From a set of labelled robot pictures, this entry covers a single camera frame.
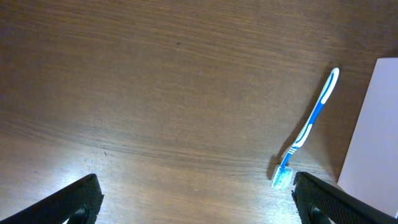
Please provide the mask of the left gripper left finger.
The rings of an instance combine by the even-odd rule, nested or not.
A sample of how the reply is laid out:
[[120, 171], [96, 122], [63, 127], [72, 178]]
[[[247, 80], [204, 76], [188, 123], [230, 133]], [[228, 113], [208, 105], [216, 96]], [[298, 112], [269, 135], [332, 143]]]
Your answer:
[[96, 174], [88, 174], [1, 223], [95, 223], [104, 195]]

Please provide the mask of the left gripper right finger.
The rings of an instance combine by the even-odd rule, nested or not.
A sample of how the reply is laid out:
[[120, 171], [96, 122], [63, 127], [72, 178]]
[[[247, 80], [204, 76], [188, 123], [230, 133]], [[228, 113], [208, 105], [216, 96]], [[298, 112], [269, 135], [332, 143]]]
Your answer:
[[298, 172], [292, 192], [301, 222], [397, 224], [394, 218], [309, 174]]

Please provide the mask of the white cardboard box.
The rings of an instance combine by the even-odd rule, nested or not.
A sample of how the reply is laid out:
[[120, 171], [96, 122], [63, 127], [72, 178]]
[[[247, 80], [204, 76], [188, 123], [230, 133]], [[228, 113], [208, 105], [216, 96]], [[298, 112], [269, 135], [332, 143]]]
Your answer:
[[397, 217], [397, 59], [379, 58], [349, 144], [338, 185]]

